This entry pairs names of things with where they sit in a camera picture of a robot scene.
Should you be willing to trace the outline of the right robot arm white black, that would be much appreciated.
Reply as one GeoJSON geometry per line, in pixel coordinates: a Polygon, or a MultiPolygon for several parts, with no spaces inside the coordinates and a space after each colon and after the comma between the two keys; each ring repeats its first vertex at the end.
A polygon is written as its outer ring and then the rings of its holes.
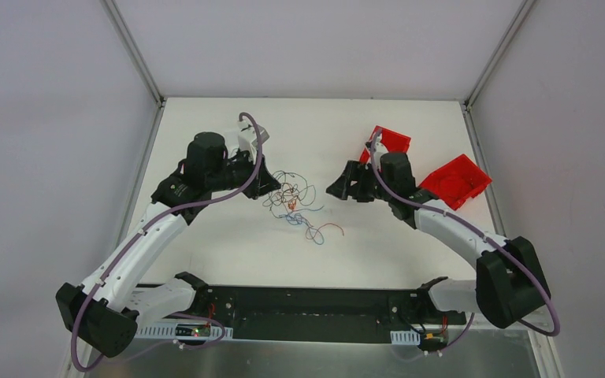
{"type": "Polygon", "coordinates": [[[421,286],[416,313],[425,322],[446,312],[481,313],[497,328],[525,323],[534,311],[552,307],[551,292],[533,244],[482,231],[462,219],[431,191],[418,186],[405,153],[380,156],[378,167],[348,161],[326,193],[340,200],[381,200],[395,218],[451,249],[475,272],[471,280],[439,277],[421,286]]]}

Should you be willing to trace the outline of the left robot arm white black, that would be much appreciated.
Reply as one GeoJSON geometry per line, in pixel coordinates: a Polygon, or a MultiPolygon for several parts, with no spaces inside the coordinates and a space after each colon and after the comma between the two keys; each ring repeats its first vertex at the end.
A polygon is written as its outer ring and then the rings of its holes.
{"type": "Polygon", "coordinates": [[[223,135],[198,133],[186,158],[157,186],[135,229],[81,284],[64,283],[55,295],[72,341],[83,340],[103,357],[121,354],[135,334],[176,312],[200,318],[209,298],[204,283],[187,272],[176,274],[149,293],[134,294],[144,273],[161,252],[208,205],[213,194],[257,199],[279,188],[265,166],[267,132],[245,128],[231,152],[223,135]]]}

